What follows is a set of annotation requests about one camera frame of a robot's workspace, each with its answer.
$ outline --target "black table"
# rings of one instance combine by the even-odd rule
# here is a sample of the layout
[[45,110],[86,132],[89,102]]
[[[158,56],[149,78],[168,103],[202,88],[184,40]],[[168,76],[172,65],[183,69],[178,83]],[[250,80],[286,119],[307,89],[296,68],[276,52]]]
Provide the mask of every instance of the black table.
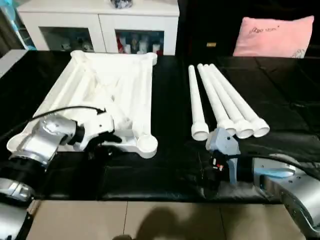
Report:
[[[66,52],[29,51],[0,80],[4,133],[31,117],[70,60]],[[277,203],[251,183],[222,182],[218,195],[204,199],[190,172],[207,159],[205,142],[191,137],[188,64],[215,63],[258,115],[271,127],[261,138],[239,140],[242,153],[282,153],[320,168],[320,59],[212,57],[158,58],[153,68],[151,132],[158,140],[152,159],[101,149],[95,159],[82,152],[60,152],[50,165],[38,199],[141,200],[179,202]],[[200,77],[199,90],[210,131],[215,117]],[[6,141],[1,158],[10,154]]]

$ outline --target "white cabinet top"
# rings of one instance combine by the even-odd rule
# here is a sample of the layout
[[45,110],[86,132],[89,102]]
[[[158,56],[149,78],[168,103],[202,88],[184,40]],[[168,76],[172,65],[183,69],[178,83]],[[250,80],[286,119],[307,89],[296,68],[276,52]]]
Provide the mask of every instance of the white cabinet top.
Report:
[[19,13],[79,13],[178,17],[178,0],[132,0],[130,8],[116,9],[110,0],[30,0]]

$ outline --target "white cabinet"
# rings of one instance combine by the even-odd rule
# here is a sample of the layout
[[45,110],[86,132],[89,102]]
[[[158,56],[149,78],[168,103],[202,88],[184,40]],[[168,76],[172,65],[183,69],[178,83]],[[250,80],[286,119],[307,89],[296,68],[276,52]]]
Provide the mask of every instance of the white cabinet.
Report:
[[17,11],[37,50],[175,54],[177,0],[30,0]]

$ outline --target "black sofa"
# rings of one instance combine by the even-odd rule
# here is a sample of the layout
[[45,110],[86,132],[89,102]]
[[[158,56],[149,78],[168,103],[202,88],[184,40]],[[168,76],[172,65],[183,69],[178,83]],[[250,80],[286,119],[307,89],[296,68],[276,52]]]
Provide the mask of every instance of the black sofa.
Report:
[[182,13],[179,44],[188,55],[232,56],[243,17],[295,20],[314,15],[313,32],[305,57],[320,57],[317,1],[188,0],[187,3],[181,1],[179,6]]

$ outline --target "black cable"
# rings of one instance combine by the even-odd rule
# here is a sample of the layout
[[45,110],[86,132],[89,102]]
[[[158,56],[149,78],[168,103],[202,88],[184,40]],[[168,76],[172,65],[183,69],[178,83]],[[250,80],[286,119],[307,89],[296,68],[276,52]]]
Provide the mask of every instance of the black cable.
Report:
[[33,116],[17,125],[15,125],[13,128],[11,128],[9,131],[7,131],[6,133],[2,134],[0,136],[0,142],[2,142],[5,138],[7,138],[9,135],[11,135],[14,131],[18,130],[19,128],[23,127],[24,125],[26,125],[27,123],[31,122],[31,121],[34,121],[36,119],[40,119],[40,118],[43,118],[47,115],[50,115],[50,114],[54,114],[56,112],[61,112],[61,111],[65,111],[65,110],[68,110],[68,109],[92,109],[92,110],[96,110],[97,113],[103,113],[104,111],[97,108],[97,107],[93,107],[93,106],[65,106],[65,107],[61,107],[61,108],[57,108],[57,109],[54,109],[54,110],[51,110],[51,111],[47,111],[47,112],[44,112],[44,113],[41,113],[39,115],[36,115],[36,116]]
[[297,169],[300,169],[305,172],[305,174],[309,175],[312,178],[318,179],[320,181],[320,176],[312,173],[309,171],[307,167],[301,166],[299,163],[292,162],[286,159],[283,159],[278,156],[271,156],[271,155],[259,155],[259,154],[236,154],[236,155],[227,155],[226,159],[244,159],[244,158],[259,158],[259,159],[269,159],[269,160],[274,160],[280,163],[288,164],[291,166],[296,167]]

